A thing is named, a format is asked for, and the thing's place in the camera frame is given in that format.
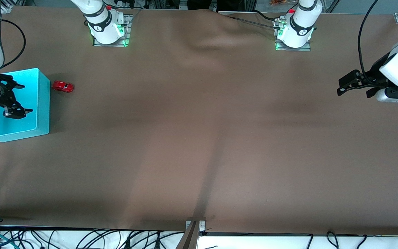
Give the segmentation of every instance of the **red toy car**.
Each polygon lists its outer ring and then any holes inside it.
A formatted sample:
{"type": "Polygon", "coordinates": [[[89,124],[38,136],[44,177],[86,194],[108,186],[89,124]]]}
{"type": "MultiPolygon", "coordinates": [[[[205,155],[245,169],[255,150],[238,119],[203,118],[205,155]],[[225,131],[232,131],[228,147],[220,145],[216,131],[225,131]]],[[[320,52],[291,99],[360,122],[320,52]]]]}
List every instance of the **red toy car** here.
{"type": "Polygon", "coordinates": [[[52,89],[56,91],[71,93],[73,91],[73,85],[70,83],[65,83],[63,81],[57,80],[53,82],[52,89]]]}

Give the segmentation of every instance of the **brown cloth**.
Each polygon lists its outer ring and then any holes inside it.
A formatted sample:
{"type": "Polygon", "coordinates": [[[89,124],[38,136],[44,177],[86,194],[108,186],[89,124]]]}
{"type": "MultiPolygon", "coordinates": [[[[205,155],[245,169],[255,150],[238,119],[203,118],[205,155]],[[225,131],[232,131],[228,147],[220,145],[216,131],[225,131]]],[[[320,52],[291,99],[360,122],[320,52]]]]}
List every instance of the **brown cloth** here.
{"type": "MultiPolygon", "coordinates": [[[[241,18],[271,24],[257,14],[241,18]]],[[[92,47],[78,9],[14,8],[24,54],[51,81],[46,136],[0,143],[9,225],[398,234],[398,104],[336,95],[359,68],[361,15],[321,15],[311,52],[211,11],[141,11],[127,48],[92,47]]],[[[2,24],[7,60],[21,49],[2,24]]],[[[398,42],[370,16],[365,66],[398,42]]]]}

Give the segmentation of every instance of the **black cable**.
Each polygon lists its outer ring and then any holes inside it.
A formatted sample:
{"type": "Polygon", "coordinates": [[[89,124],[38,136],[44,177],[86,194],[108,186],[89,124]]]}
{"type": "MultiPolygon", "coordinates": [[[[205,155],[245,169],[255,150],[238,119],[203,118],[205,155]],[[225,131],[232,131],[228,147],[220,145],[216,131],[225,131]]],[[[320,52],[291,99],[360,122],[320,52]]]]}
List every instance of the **black cable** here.
{"type": "Polygon", "coordinates": [[[27,240],[21,240],[22,242],[26,242],[27,244],[29,244],[31,247],[32,247],[32,249],[35,249],[34,247],[33,247],[33,245],[32,245],[32,243],[30,243],[29,241],[27,241],[27,240]]]}
{"type": "Polygon", "coordinates": [[[288,11],[290,11],[292,8],[294,8],[295,6],[297,6],[299,4],[299,1],[297,1],[297,3],[295,5],[293,5],[288,11]]]}
{"type": "Polygon", "coordinates": [[[150,238],[150,231],[148,231],[148,233],[147,233],[147,241],[145,242],[145,246],[144,247],[146,247],[148,245],[148,239],[149,238],[150,238]]]}
{"type": "Polygon", "coordinates": [[[107,235],[109,235],[109,234],[111,234],[111,233],[116,233],[116,232],[117,232],[117,230],[107,230],[107,231],[105,231],[104,233],[101,234],[101,236],[97,236],[96,238],[94,238],[93,240],[91,240],[91,241],[89,242],[90,244],[87,243],[87,244],[83,247],[83,249],[88,249],[88,248],[92,247],[93,244],[96,243],[96,241],[100,240],[100,239],[103,238],[104,236],[107,236],[107,235]]]}
{"type": "Polygon", "coordinates": [[[130,244],[131,239],[133,239],[134,236],[143,233],[144,231],[138,231],[137,233],[131,235],[134,231],[131,231],[128,236],[127,239],[125,240],[125,242],[119,247],[119,249],[121,249],[123,246],[125,246],[127,243],[130,244]]]}
{"type": "Polygon", "coordinates": [[[55,232],[56,232],[56,230],[53,230],[52,233],[50,234],[50,237],[49,237],[49,244],[47,245],[47,249],[50,249],[50,242],[51,242],[52,236],[53,236],[53,234],[54,234],[55,232]]]}
{"type": "MultiPolygon", "coordinates": [[[[172,235],[179,234],[179,233],[184,233],[184,232],[170,233],[170,234],[168,234],[168,235],[166,235],[166,236],[162,236],[162,237],[159,238],[159,239],[161,240],[161,239],[163,239],[163,238],[167,238],[167,237],[170,237],[170,236],[172,236],[172,235]]],[[[143,247],[142,249],[145,249],[145,248],[147,248],[148,246],[150,246],[151,244],[156,243],[156,241],[157,241],[157,240],[153,241],[152,243],[148,244],[146,247],[143,247]]]]}
{"type": "MultiPolygon", "coordinates": [[[[42,241],[44,241],[44,242],[48,243],[48,242],[47,242],[45,239],[43,239],[41,236],[39,236],[39,234],[38,234],[36,231],[32,230],[32,232],[34,232],[34,233],[36,234],[36,236],[38,236],[38,238],[39,238],[39,239],[41,239],[42,241]]],[[[61,248],[59,248],[59,247],[55,246],[55,245],[54,245],[54,244],[52,244],[52,243],[49,243],[49,245],[51,245],[51,246],[55,247],[56,249],[61,249],[61,248]]]]}
{"type": "Polygon", "coordinates": [[[79,245],[84,241],[85,238],[87,238],[89,235],[91,235],[92,233],[95,233],[97,231],[101,231],[101,230],[105,230],[105,229],[95,229],[93,231],[91,231],[90,233],[87,233],[84,237],[82,237],[82,239],[79,241],[79,243],[76,245],[76,249],[79,248],[79,245]]]}
{"type": "Polygon", "coordinates": [[[340,3],[340,0],[338,0],[338,1],[335,3],[334,6],[330,7],[330,9],[331,9],[330,12],[329,12],[330,14],[333,13],[333,11],[335,10],[335,8],[338,6],[339,3],[340,3]]]}
{"type": "Polygon", "coordinates": [[[326,239],[328,240],[328,242],[330,242],[330,244],[332,244],[336,249],[339,249],[339,242],[337,240],[337,236],[335,233],[328,231],[326,234],[326,239]],[[336,244],[334,244],[331,240],[330,240],[330,234],[332,234],[334,236],[334,239],[336,241],[336,244]]]}
{"type": "Polygon", "coordinates": [[[119,243],[117,244],[116,249],[119,249],[119,246],[121,245],[121,231],[119,231],[119,243]]]}
{"type": "Polygon", "coordinates": [[[148,245],[148,239],[150,237],[153,237],[154,235],[156,235],[156,233],[153,233],[152,235],[150,235],[150,231],[148,231],[147,237],[144,237],[143,239],[139,240],[138,242],[134,243],[130,248],[135,247],[137,244],[141,243],[142,241],[144,241],[145,239],[147,240],[147,242],[145,243],[145,246],[148,245]]]}
{"type": "Polygon", "coordinates": [[[3,236],[6,236],[7,233],[9,233],[10,231],[7,231],[3,234],[3,236]]]}
{"type": "Polygon", "coordinates": [[[360,69],[362,70],[362,74],[365,77],[365,79],[367,80],[367,82],[372,83],[372,81],[368,78],[368,76],[365,74],[365,67],[363,66],[363,58],[362,58],[362,48],[361,48],[361,44],[360,44],[360,38],[362,38],[362,30],[363,30],[363,26],[365,25],[365,21],[369,16],[369,13],[371,12],[372,8],[374,8],[374,5],[376,5],[376,3],[379,0],[375,0],[374,3],[372,3],[371,7],[368,9],[368,12],[366,13],[365,17],[363,18],[362,21],[362,25],[360,25],[360,30],[359,30],[359,36],[357,38],[357,48],[359,50],[359,62],[360,62],[360,69]]]}
{"type": "Polygon", "coordinates": [[[368,236],[366,234],[363,235],[363,240],[358,244],[358,246],[356,247],[356,249],[359,249],[359,247],[366,241],[366,238],[368,236]]]}
{"type": "Polygon", "coordinates": [[[260,14],[263,18],[265,18],[265,19],[267,19],[267,20],[270,20],[270,21],[274,21],[274,19],[277,18],[277,17],[270,18],[270,17],[264,15],[264,14],[263,14],[262,12],[260,12],[259,10],[255,10],[255,9],[253,10],[253,12],[256,12],[257,14],[260,14]]]}
{"type": "Polygon", "coordinates": [[[102,246],[102,249],[105,249],[105,238],[103,235],[100,235],[102,237],[102,241],[104,242],[104,245],[102,246]]]}
{"type": "Polygon", "coordinates": [[[280,27],[274,27],[274,26],[270,26],[270,25],[266,25],[266,24],[260,24],[258,22],[248,21],[248,20],[237,18],[237,17],[234,17],[234,16],[229,16],[229,17],[232,18],[232,19],[236,19],[236,20],[242,21],[242,22],[248,22],[250,24],[255,24],[255,25],[259,25],[259,26],[263,26],[263,27],[269,27],[269,28],[272,28],[272,29],[281,29],[280,27]]]}
{"type": "Polygon", "coordinates": [[[308,245],[306,246],[306,249],[310,249],[311,242],[313,242],[314,234],[310,234],[310,235],[311,235],[311,238],[310,238],[310,241],[308,241],[308,245]]]}
{"type": "Polygon", "coordinates": [[[42,242],[41,242],[38,238],[36,238],[36,236],[35,236],[35,234],[33,233],[33,231],[30,231],[30,233],[32,234],[32,237],[35,238],[35,240],[39,242],[39,244],[41,245],[41,248],[42,248],[42,247],[43,247],[43,246],[42,246],[42,242]]]}
{"type": "Polygon", "coordinates": [[[8,63],[5,63],[5,64],[2,66],[2,68],[5,68],[6,66],[8,66],[8,65],[10,65],[11,63],[13,63],[14,61],[16,61],[16,60],[22,55],[22,53],[24,52],[24,49],[26,48],[26,35],[24,35],[24,32],[22,31],[22,29],[21,29],[18,25],[16,25],[14,22],[11,22],[11,21],[5,20],[5,19],[2,19],[1,21],[2,21],[2,22],[8,22],[8,23],[10,23],[11,25],[15,26],[15,27],[19,30],[19,32],[21,32],[22,40],[23,40],[21,51],[18,53],[18,55],[16,55],[15,58],[13,58],[13,60],[9,61],[8,63]]]}
{"type": "Polygon", "coordinates": [[[162,246],[164,249],[167,249],[167,248],[164,246],[164,244],[162,243],[162,241],[159,241],[159,243],[161,243],[161,246],[162,246]]]}
{"type": "MultiPolygon", "coordinates": [[[[21,240],[22,240],[22,236],[24,235],[24,233],[21,233],[21,231],[18,231],[17,235],[18,235],[18,241],[19,241],[18,247],[22,247],[22,249],[26,249],[24,247],[24,245],[21,246],[21,244],[22,244],[21,240]]],[[[11,236],[12,239],[14,239],[12,230],[10,230],[10,236],[11,236]]]]}

